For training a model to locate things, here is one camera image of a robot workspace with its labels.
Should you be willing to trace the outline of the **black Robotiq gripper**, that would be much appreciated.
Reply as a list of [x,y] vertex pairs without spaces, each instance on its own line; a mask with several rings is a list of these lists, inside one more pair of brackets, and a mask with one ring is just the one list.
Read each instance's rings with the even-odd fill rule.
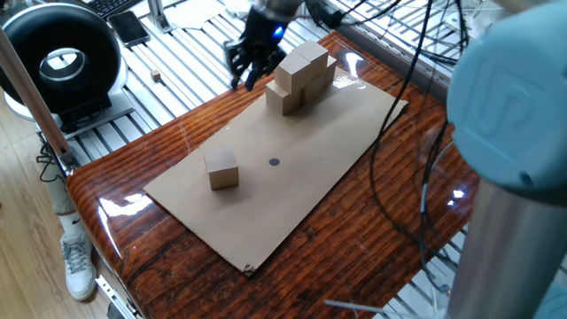
[[252,70],[245,81],[248,91],[252,91],[256,81],[271,74],[284,60],[287,54],[279,44],[288,25],[288,20],[266,14],[256,6],[251,8],[240,39],[223,43],[226,65],[232,76],[232,89],[237,88],[251,60]]

